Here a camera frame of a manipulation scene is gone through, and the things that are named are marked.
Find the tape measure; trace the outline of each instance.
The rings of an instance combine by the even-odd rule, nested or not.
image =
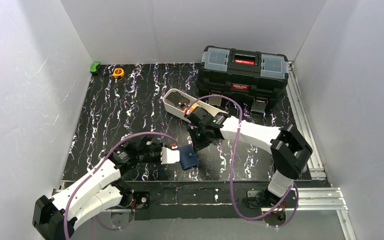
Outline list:
[[[112,73],[112,76],[114,78],[121,78],[125,75],[125,71],[123,70],[123,68],[116,68],[114,69],[114,72]]]

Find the black bracket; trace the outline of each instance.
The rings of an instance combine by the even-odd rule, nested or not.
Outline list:
[[[280,134],[271,141],[270,149],[276,170],[295,180],[301,176],[313,153],[309,143],[293,124],[280,129]]]
[[[53,198],[48,199],[43,195],[36,201],[33,212],[33,227],[45,240],[65,240],[64,209],[58,210],[52,203],[53,200]],[[68,221],[68,235],[70,237],[74,233],[76,221],[76,217]]]

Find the green object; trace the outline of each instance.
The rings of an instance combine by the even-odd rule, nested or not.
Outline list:
[[[90,68],[90,72],[92,73],[92,74],[97,74],[98,73],[98,71],[99,71],[99,66],[100,66],[101,64],[99,63],[99,62],[94,62],[93,64],[92,64],[92,67]]]

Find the black toolbox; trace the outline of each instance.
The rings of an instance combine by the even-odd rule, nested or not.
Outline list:
[[[288,77],[285,55],[207,46],[196,86],[201,97],[224,95],[264,112],[284,97]],[[222,99],[210,97],[208,103],[220,106]]]

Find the red label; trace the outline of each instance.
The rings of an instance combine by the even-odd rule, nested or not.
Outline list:
[[[254,65],[255,63],[254,61],[239,60],[239,59],[235,59],[234,62],[238,64],[249,64],[249,65]]]
[[[239,90],[248,90],[248,89],[250,89],[250,86],[248,86],[248,85],[242,85],[242,84],[236,84],[236,83],[233,83],[231,85],[231,87],[233,89],[239,89]]]

